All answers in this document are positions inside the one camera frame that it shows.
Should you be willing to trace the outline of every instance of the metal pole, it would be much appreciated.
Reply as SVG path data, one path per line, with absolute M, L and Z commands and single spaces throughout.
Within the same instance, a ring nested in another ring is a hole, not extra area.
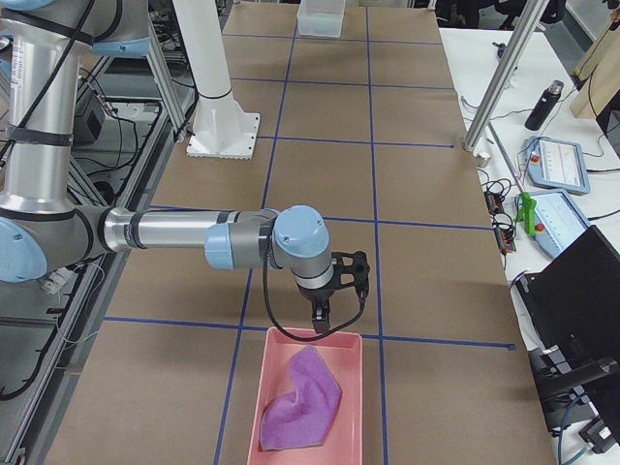
M 499 66 L 495 70 L 495 74 L 488 84 L 486 93 L 482 97 L 480 108 L 476 113 L 476 117 L 467 132 L 463 146 L 465 150 L 472 152 L 474 147 L 481 138 L 482 131 L 488 123 L 493 110 L 497 106 L 502 92 L 506 88 L 506 83 L 510 79 L 514 68 L 527 46 L 527 43 L 536 29 L 543 11 L 546 8 L 546 0 L 528 0 L 523 9 L 523 14 L 516 25 L 516 29 L 512 33 L 512 37 L 508 42 L 504 56 Z
M 514 183 L 516 184 L 516 187 L 519 189 L 519 192 L 523 194 L 525 192 L 525 187 L 523 187 L 523 183 L 521 182 L 521 173 L 517 171 L 514 165 L 512 164 L 511 157 L 506 151 L 506 147 L 504 147 L 504 145 L 502 144 L 500 137 L 497 135 L 495 128 L 490 122 L 488 123 L 488 129 L 491 132 L 491 135 L 493 136 L 493 138 L 495 139 L 495 143 L 497 143 L 497 146 L 499 147 L 500 152 L 502 152 L 502 157 L 504 157 L 504 161 L 506 162 L 508 169 L 511 171 L 512 179 L 514 179 Z
M 164 106 L 170 115 L 172 127 L 177 133 L 181 133 L 184 129 L 183 123 L 185 122 L 185 114 L 183 114 L 183 108 L 178 100 L 178 95 L 172 86 L 171 72 L 168 69 L 166 58 L 157 40 L 157 33 L 153 27 L 153 21 L 151 21 L 150 18 L 148 19 L 148 35 L 150 37 L 151 47 L 146 59 L 155 77 L 155 83 L 159 88 L 159 92 L 164 99 Z
M 246 113 L 231 88 L 220 22 L 213 0 L 173 0 L 200 98 L 187 153 L 252 158 L 260 116 Z

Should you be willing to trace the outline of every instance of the white pole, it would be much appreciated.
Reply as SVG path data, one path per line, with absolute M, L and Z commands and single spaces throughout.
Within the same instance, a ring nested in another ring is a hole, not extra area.
M 188 155 L 252 158 L 261 119 L 234 99 L 215 0 L 172 3 L 200 93 Z

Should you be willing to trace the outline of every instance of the purple towel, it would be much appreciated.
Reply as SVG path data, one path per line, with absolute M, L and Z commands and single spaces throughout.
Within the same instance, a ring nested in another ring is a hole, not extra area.
M 333 424 L 342 392 L 319 352 L 307 346 L 289 364 L 294 392 L 273 399 L 263 414 L 263 450 L 320 446 Z

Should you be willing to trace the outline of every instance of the electronic device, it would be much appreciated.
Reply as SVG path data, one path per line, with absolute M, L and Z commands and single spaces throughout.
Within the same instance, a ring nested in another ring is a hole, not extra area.
M 530 197 L 536 201 L 534 239 L 552 259 L 590 226 L 587 217 L 564 189 L 534 192 Z
M 571 367 L 547 372 L 539 393 L 582 386 L 619 441 L 620 255 L 591 226 L 541 273 L 516 284 L 542 342 L 557 346 Z
M 550 138 L 526 141 L 527 172 L 538 187 L 560 187 L 572 194 L 590 192 L 581 145 Z

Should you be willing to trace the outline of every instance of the blue joint cap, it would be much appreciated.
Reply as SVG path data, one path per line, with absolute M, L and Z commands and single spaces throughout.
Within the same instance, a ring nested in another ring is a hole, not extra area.
M 30 233 L 0 218 L 0 281 L 21 283 L 46 274 L 47 259 Z
M 287 254 L 301 259 L 317 257 L 329 246 L 329 231 L 323 217 L 307 205 L 292 206 L 280 213 L 273 237 Z
M 27 12 L 29 10 L 46 7 L 53 1 L 54 0 L 0 0 L 0 7 Z
M 204 255 L 214 268 L 234 269 L 231 230 L 227 223 L 214 225 L 206 230 Z
M 132 41 L 98 42 L 93 44 L 93 53 L 96 55 L 116 58 L 142 58 L 148 55 L 150 39 L 144 37 Z

